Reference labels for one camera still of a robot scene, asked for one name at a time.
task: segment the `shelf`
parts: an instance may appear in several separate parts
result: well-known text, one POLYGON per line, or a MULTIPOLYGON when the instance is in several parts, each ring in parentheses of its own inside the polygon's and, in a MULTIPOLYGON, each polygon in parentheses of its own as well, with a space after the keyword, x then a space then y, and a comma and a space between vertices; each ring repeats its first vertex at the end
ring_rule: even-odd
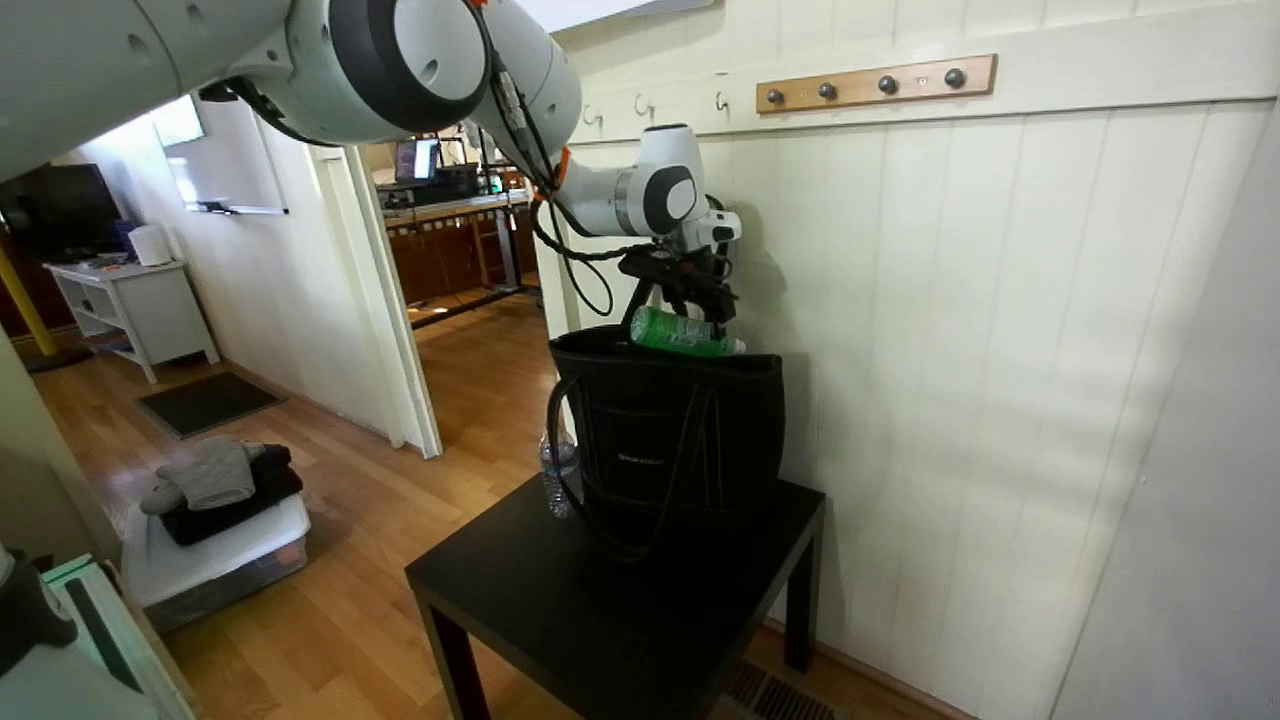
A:
POLYGON ((120 315, 103 315, 103 311, 88 311, 88 309, 74 309, 74 315, 85 315, 85 320, 96 320, 96 324, 110 324, 110 328, 126 328, 120 315))
POLYGON ((85 347, 139 361, 126 328, 85 336, 85 347))

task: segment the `wooden floor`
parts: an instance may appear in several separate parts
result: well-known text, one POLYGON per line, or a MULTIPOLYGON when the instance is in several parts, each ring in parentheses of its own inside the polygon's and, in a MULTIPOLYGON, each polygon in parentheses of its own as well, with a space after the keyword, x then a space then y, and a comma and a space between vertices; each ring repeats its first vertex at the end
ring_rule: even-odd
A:
MULTIPOLYGON (((306 398, 280 398, 215 427, 220 435, 287 445, 316 529, 313 565, 300 574, 169 636, 203 715, 448 715, 400 570, 538 472, 551 364, 533 294, 451 315, 417 336, 448 445, 439 458, 390 447, 375 432, 306 398)), ((203 370, 203 364, 166 368, 160 385, 203 370)), ((139 411, 135 396, 154 389, 126 361, 40 370, 37 385, 110 510, 135 503, 149 472, 186 447, 139 411)), ((483 643, 477 654, 494 715, 571 715, 483 643)), ((773 633, 756 633, 751 660, 780 667, 773 633)), ((830 660, 795 684, 835 701, 848 715, 935 715, 830 660)))

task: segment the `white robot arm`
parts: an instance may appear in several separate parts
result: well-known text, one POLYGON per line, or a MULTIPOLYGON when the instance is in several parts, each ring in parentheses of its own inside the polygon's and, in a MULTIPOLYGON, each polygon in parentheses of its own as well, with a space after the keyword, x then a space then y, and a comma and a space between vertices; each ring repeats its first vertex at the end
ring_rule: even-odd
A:
MULTIPOLYGON (((0 180, 194 88, 240 94, 313 144, 477 121, 576 233, 654 235, 661 265, 723 257, 742 235, 735 217, 710 205, 681 124, 646 133, 631 167, 566 153, 582 81, 511 0, 5 0, 0 180)), ((723 283, 720 260, 699 271, 710 291, 723 283)))

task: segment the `wooden cabinet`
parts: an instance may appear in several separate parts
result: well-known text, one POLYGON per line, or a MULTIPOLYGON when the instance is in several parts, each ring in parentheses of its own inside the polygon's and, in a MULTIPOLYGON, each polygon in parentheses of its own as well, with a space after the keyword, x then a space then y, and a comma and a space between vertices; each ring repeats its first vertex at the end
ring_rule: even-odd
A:
MULTIPOLYGON (((31 257, 28 257, 15 240, 7 240, 7 235, 0 235, 0 252, 7 252, 12 271, 15 271, 21 283, 28 289, 40 320, 44 320, 47 328, 74 324, 74 311, 63 309, 63 300, 60 300, 54 276, 44 271, 44 265, 31 260, 31 257)), ((28 320, 15 311, 12 294, 5 291, 5 283, 0 283, 0 328, 5 328, 7 336, 24 336, 24 333, 28 333, 28 320)))
POLYGON ((538 289, 533 208, 511 208, 508 228, 515 252, 515 281, 522 289, 538 289))
POLYGON ((511 271, 511 208, 424 210, 392 219, 390 240, 405 289, 405 305, 448 305, 451 294, 483 294, 515 289, 511 271))

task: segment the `black table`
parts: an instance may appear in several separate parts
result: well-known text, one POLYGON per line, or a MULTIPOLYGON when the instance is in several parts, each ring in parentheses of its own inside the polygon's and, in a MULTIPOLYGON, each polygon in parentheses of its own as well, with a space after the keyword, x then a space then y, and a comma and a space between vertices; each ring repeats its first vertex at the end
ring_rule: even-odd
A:
POLYGON ((756 618, 787 579, 784 660, 813 654, 817 525, 826 495, 775 484, 756 529, 675 534, 646 565, 612 565, 539 481, 409 565, 451 710, 490 715, 468 633, 582 715, 703 715, 756 618))

